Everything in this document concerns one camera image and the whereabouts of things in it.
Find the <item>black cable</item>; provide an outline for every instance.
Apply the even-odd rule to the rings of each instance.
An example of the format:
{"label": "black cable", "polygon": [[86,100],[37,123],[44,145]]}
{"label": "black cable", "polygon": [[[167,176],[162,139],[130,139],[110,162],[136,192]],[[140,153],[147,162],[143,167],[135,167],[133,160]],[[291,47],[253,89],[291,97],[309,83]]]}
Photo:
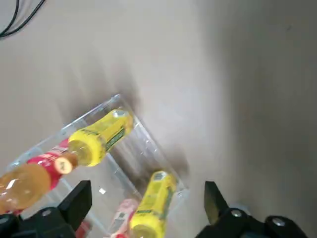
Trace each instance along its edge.
{"label": "black cable", "polygon": [[12,24],[14,23],[16,16],[18,15],[18,11],[19,11],[19,5],[20,5],[20,0],[16,0],[16,5],[15,5],[15,11],[13,14],[13,17],[10,21],[10,23],[8,24],[8,26],[0,33],[0,37],[12,26]]}
{"label": "black cable", "polygon": [[20,31],[31,19],[32,17],[35,15],[35,13],[40,9],[40,7],[43,5],[43,3],[45,2],[46,0],[41,0],[40,3],[36,6],[36,8],[33,10],[33,12],[28,16],[28,18],[25,19],[25,21],[22,22],[21,25],[19,25],[17,28],[15,28],[14,30],[12,31],[9,31],[9,32],[4,32],[3,34],[1,33],[0,34],[0,38],[2,37],[6,37],[6,36],[10,36],[18,31]]}

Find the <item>orange juice bottle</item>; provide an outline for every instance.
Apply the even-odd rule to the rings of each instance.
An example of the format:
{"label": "orange juice bottle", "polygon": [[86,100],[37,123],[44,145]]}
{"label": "orange juice bottle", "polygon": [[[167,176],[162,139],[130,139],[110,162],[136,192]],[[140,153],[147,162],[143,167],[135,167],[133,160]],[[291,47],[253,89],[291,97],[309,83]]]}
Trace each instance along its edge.
{"label": "orange juice bottle", "polygon": [[50,190],[51,178],[40,165],[22,164],[0,178],[0,214],[24,210]]}

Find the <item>transparent box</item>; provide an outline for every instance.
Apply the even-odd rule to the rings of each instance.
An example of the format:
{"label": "transparent box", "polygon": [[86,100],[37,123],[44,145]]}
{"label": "transparent box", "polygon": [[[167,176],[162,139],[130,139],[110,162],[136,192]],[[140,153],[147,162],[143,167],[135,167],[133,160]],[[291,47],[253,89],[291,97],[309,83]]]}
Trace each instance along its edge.
{"label": "transparent box", "polygon": [[167,221],[169,217],[173,216],[173,213],[179,207],[178,205],[188,196],[189,191],[139,119],[133,114],[129,105],[119,94],[23,153],[8,166],[8,170],[25,163],[34,156],[49,151],[61,141],[67,139],[73,132],[96,122],[116,108],[124,108],[132,113],[134,117],[133,130],[117,142],[106,154],[106,158],[98,165],[94,167],[79,166],[72,173],[63,176],[55,189],[45,195],[34,206],[22,212],[21,216],[23,218],[32,216],[41,208],[58,205],[79,181],[90,180],[93,205],[86,217],[92,224],[92,230],[88,233],[88,237],[108,236],[110,235],[108,228],[120,203],[125,198],[135,198],[140,201],[152,173],[157,170],[172,173],[178,181],[177,191],[173,197]]}

